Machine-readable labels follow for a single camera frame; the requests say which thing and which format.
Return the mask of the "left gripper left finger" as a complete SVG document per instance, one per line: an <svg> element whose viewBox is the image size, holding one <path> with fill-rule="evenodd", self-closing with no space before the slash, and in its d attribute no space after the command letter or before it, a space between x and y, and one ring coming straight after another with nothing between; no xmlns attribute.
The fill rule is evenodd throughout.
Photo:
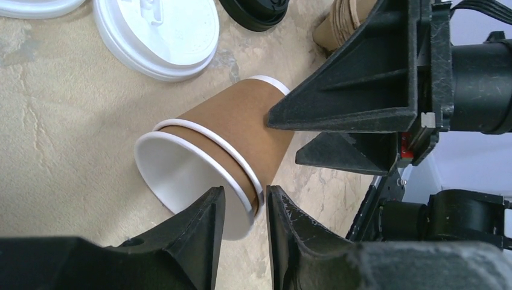
<svg viewBox="0 0 512 290"><path fill-rule="evenodd" d="M81 237L3 238L1 288L214 289L224 217L224 189L213 187L118 246Z"/></svg>

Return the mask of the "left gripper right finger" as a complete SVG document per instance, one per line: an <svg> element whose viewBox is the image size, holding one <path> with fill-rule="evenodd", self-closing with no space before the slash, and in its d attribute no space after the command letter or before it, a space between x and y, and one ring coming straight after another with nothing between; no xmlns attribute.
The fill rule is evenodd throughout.
<svg viewBox="0 0 512 290"><path fill-rule="evenodd" d="M350 242L266 189L274 289L510 289L511 262L484 242Z"/></svg>

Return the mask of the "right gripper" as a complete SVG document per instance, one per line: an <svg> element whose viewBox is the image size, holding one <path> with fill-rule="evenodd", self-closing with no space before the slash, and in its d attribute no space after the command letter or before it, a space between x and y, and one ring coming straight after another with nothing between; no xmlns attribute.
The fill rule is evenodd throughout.
<svg viewBox="0 0 512 290"><path fill-rule="evenodd" d="M432 1L419 48L418 2L378 1L365 22L310 77L270 109L267 125L293 131L400 135L401 166L419 165L441 132L511 132L511 40L453 45L450 20L473 10L511 24L498 1ZM418 96L418 76L420 93Z"/></svg>

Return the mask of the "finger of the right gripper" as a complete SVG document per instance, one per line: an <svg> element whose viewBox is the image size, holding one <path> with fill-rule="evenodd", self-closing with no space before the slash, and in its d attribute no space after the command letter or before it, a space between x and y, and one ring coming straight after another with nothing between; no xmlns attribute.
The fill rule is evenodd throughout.
<svg viewBox="0 0 512 290"><path fill-rule="evenodd" d="M398 158L398 134L321 132L296 152L299 165L386 176Z"/></svg>

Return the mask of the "brown paper cup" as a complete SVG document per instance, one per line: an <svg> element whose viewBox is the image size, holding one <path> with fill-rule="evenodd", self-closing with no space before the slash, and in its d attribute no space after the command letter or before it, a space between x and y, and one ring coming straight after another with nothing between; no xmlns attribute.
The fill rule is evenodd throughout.
<svg viewBox="0 0 512 290"><path fill-rule="evenodd" d="M176 118L159 122L153 129L170 133L179 128L216 144L222 161L236 169L242 188L258 214L269 185L290 145L293 133L269 129L268 110L290 92L279 80L252 76L224 89Z"/></svg>
<svg viewBox="0 0 512 290"><path fill-rule="evenodd" d="M182 126L166 126L135 144L137 168L155 196L174 214L212 187L225 192L223 239L248 235L258 210L254 185L243 167L212 139Z"/></svg>

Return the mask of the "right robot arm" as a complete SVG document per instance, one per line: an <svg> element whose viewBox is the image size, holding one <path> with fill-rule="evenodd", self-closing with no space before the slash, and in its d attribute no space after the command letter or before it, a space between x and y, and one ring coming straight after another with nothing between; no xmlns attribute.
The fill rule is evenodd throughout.
<svg viewBox="0 0 512 290"><path fill-rule="evenodd" d="M267 125L316 131L297 164L380 176L348 239L479 240L511 248L511 203L461 189L403 202L398 171L419 165L440 133L511 132L511 40L494 31L454 46L445 1L377 1L364 23L268 113Z"/></svg>

